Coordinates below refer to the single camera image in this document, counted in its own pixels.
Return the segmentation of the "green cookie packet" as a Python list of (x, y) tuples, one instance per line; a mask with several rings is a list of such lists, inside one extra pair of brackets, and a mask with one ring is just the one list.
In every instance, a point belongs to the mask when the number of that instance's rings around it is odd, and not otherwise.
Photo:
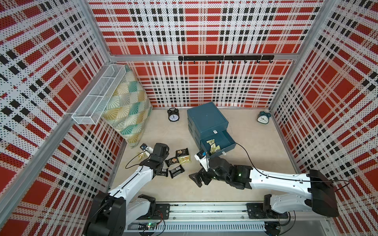
[(209, 145), (213, 145), (213, 144), (215, 144), (215, 140), (211, 139), (211, 140), (208, 140), (206, 143), (208, 143)]
[(186, 163), (191, 163), (192, 162), (190, 155), (179, 156), (178, 160), (179, 160), (180, 164), (186, 164)]
[(210, 148), (210, 153), (211, 153), (211, 155), (214, 155), (216, 152), (218, 152), (220, 150), (221, 150), (221, 148), (220, 148), (219, 145), (212, 144), (211, 148)]
[(145, 158), (148, 158), (150, 156), (150, 153), (148, 151), (143, 151), (138, 155), (139, 160), (143, 160)]

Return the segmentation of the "black cookie packet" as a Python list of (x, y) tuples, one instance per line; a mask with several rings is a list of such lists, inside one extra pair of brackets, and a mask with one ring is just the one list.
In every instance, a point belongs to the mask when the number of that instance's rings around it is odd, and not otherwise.
[(180, 163), (180, 161), (179, 161), (178, 158), (176, 158), (176, 157), (172, 157), (172, 158), (170, 158), (170, 159), (167, 159), (167, 160), (165, 160), (164, 162), (165, 162), (165, 164), (167, 165), (167, 167), (170, 167), (170, 166), (172, 166), (172, 165), (175, 165), (175, 164), (179, 164), (179, 163)]
[(188, 148), (184, 148), (184, 149), (179, 149), (179, 150), (176, 150), (176, 157), (182, 157), (182, 156), (188, 156), (189, 155), (189, 150)]

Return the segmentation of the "teal drawer cabinet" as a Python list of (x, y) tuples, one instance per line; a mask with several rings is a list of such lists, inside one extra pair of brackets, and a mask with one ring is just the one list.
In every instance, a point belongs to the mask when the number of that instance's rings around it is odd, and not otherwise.
[(213, 102), (188, 109), (187, 116), (189, 132), (199, 149), (202, 139), (228, 128), (228, 120)]

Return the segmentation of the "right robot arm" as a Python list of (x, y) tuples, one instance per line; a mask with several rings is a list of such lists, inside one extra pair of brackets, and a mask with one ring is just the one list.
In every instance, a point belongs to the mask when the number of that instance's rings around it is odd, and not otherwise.
[(320, 171), (307, 174), (267, 172), (252, 166), (232, 165), (220, 157), (199, 159), (201, 170), (189, 177), (198, 187), (212, 180), (223, 181), (239, 189), (271, 189), (281, 195), (267, 194), (263, 210), (283, 214), (288, 211), (312, 211), (326, 217), (338, 217), (333, 181)]

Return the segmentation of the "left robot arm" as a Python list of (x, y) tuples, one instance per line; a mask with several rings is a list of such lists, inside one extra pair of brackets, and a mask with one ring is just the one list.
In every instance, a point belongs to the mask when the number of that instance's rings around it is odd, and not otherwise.
[(156, 211), (155, 198), (142, 194), (135, 201), (132, 199), (162, 171), (168, 156), (168, 145), (156, 143), (150, 156), (138, 165), (127, 180), (110, 192), (99, 192), (93, 199), (83, 235), (121, 236), (139, 217), (153, 216)]

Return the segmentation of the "black alarm clock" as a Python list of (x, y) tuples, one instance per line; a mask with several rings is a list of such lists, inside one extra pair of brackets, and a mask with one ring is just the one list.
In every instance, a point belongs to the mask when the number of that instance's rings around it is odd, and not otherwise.
[(180, 119), (179, 109), (177, 108), (169, 108), (167, 114), (170, 122), (177, 122)]

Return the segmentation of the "teal alarm clock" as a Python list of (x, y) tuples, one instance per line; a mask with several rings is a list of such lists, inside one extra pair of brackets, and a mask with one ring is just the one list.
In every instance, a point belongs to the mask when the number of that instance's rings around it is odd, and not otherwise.
[(271, 118), (271, 114), (266, 111), (260, 111), (258, 114), (257, 121), (260, 124), (268, 124)]

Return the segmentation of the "patterned pillow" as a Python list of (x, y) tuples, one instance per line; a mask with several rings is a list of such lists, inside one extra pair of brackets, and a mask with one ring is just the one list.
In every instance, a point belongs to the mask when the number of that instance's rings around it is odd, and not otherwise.
[(126, 73), (111, 96), (102, 118), (134, 148), (143, 136), (153, 107), (135, 73), (127, 65), (123, 67)]

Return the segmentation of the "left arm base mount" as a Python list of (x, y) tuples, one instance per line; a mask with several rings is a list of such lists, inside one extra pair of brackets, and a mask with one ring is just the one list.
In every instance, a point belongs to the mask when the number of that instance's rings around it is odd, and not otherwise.
[(162, 204), (156, 203), (156, 199), (154, 197), (141, 194), (138, 196), (139, 199), (147, 200), (150, 205), (147, 213), (138, 218), (138, 220), (167, 220), (169, 219), (170, 214), (170, 204)]

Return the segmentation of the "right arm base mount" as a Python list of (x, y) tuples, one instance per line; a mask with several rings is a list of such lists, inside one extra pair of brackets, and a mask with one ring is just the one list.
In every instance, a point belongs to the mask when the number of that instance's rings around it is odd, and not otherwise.
[(262, 203), (247, 203), (247, 213), (250, 219), (288, 219), (288, 213), (277, 213), (272, 210), (270, 200), (272, 194), (264, 196)]

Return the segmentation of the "black hook rail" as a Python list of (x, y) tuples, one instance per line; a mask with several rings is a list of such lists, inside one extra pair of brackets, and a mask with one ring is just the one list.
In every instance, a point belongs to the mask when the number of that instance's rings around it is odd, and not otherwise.
[(252, 56), (179, 56), (178, 60), (181, 62), (199, 62), (199, 61), (269, 61), (274, 59), (274, 55), (252, 55)]

